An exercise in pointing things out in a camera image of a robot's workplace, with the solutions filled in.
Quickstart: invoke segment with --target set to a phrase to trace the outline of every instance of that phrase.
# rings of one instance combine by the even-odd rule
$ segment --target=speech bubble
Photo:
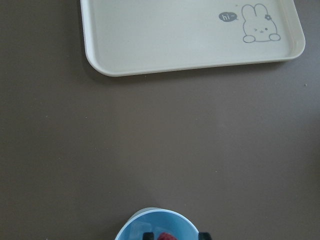
[[[219,18],[226,23],[236,20],[237,17],[237,14],[235,14],[234,12],[223,12],[219,15]]]

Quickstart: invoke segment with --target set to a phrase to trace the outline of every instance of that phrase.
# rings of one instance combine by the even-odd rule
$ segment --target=cartoon rabbit
[[[243,30],[245,43],[279,41],[281,39],[278,29],[267,8],[262,4],[244,5],[242,7],[244,18]]]

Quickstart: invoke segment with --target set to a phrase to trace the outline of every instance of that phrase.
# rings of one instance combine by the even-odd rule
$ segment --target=brown table surface
[[[295,60],[112,78],[79,1],[1,1],[0,239],[113,240],[160,207],[215,240],[319,240],[320,1],[295,3]]]

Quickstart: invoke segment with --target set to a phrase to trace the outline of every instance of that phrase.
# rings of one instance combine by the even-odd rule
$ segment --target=red object
[[[163,232],[158,237],[158,240],[177,240],[174,236],[169,233]]]

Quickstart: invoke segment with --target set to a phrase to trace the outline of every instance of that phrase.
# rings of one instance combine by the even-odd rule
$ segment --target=tray
[[[298,57],[293,0],[81,0],[85,53],[108,76]]]

